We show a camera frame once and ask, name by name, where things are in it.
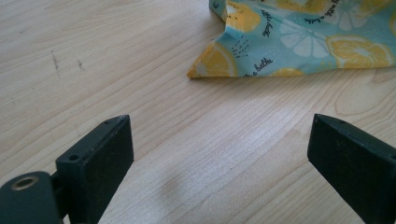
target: metal ring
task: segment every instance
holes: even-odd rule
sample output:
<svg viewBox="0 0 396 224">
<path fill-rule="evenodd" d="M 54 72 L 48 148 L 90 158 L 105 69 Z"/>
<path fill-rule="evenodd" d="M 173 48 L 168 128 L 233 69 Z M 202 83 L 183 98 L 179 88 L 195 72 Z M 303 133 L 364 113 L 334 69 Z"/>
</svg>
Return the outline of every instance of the metal ring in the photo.
<svg viewBox="0 0 396 224">
<path fill-rule="evenodd" d="M 38 177 L 35 175 L 26 176 L 22 179 L 15 181 L 15 183 L 12 184 L 11 189 L 12 190 L 28 189 L 32 187 L 35 183 L 37 183 L 37 181 L 38 181 Z"/>
</svg>

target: light wood grain surface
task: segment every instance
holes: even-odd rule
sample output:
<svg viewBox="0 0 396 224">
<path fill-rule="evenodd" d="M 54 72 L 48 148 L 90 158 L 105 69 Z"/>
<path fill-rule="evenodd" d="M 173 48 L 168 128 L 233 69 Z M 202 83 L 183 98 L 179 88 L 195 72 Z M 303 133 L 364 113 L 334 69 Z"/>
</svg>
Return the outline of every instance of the light wood grain surface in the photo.
<svg viewBox="0 0 396 224">
<path fill-rule="evenodd" d="M 223 22 L 203 0 L 3 0 L 0 184 L 129 114 L 135 162 L 101 223 L 362 223 L 306 149 L 315 113 L 396 147 L 396 69 L 186 72 Z"/>
</svg>

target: wood grain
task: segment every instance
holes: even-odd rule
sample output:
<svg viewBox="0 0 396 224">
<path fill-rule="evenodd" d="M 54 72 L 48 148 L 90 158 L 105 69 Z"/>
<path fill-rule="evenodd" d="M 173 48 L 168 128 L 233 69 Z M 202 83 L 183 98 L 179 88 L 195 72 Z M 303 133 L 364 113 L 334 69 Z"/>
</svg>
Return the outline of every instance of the wood grain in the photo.
<svg viewBox="0 0 396 224">
<path fill-rule="evenodd" d="M 129 114 L 135 162 L 101 223 L 362 223 L 307 161 L 311 122 L 396 147 L 396 70 L 188 79 L 223 29 L 207 1 L 2 1 L 0 184 Z"/>
</svg>

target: fabric fold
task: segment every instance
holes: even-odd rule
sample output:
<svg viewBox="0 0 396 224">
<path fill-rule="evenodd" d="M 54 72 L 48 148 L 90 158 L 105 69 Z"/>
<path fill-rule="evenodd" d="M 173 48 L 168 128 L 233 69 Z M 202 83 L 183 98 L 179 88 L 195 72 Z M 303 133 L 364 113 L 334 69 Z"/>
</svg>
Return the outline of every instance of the fabric fold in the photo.
<svg viewBox="0 0 396 224">
<path fill-rule="evenodd" d="M 299 76 L 395 65 L 391 0 L 209 0 L 224 33 L 188 77 Z"/>
</svg>

